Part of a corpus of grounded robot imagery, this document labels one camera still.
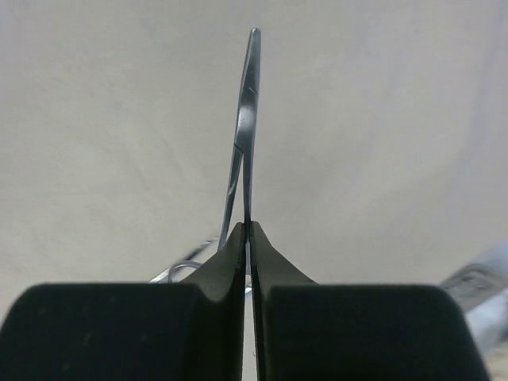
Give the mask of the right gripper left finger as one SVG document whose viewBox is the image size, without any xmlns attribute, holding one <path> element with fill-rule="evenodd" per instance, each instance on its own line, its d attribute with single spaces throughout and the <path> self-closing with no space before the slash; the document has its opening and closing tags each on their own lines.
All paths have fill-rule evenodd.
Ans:
<svg viewBox="0 0 508 381">
<path fill-rule="evenodd" d="M 238 380 L 245 228 L 177 283 L 46 283 L 1 328 L 4 380 Z"/>
</svg>

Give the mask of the steel hemostat forceps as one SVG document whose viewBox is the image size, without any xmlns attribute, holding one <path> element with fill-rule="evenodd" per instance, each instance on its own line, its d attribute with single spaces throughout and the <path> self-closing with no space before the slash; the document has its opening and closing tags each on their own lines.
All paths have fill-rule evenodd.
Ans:
<svg viewBox="0 0 508 381">
<path fill-rule="evenodd" d="M 261 30 L 250 31 L 244 58 L 241 87 L 238 98 L 237 121 L 233 139 L 233 153 L 225 198 L 225 211 L 221 224 L 218 248 L 226 242 L 238 180 L 243 180 L 244 227 L 250 234 L 252 224 L 252 176 L 256 137 L 261 62 Z"/>
</svg>

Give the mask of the small hemostat forceps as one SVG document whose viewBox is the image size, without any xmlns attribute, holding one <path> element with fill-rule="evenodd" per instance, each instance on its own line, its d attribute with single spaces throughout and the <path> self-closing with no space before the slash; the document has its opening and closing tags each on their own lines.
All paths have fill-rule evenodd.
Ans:
<svg viewBox="0 0 508 381">
<path fill-rule="evenodd" d="M 170 267 L 149 280 L 150 283 L 175 283 L 179 281 L 179 275 L 183 271 L 194 271 L 202 266 L 198 258 L 207 249 L 218 242 L 218 237 L 205 239 L 200 245 L 192 248 L 182 258 L 176 260 Z"/>
</svg>

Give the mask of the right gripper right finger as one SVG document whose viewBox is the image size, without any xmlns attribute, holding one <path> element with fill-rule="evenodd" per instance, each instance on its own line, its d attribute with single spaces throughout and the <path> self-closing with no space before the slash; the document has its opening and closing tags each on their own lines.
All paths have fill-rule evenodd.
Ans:
<svg viewBox="0 0 508 381">
<path fill-rule="evenodd" d="M 458 305 L 441 288 L 320 285 L 248 237 L 261 380 L 487 380 Z"/>
</svg>

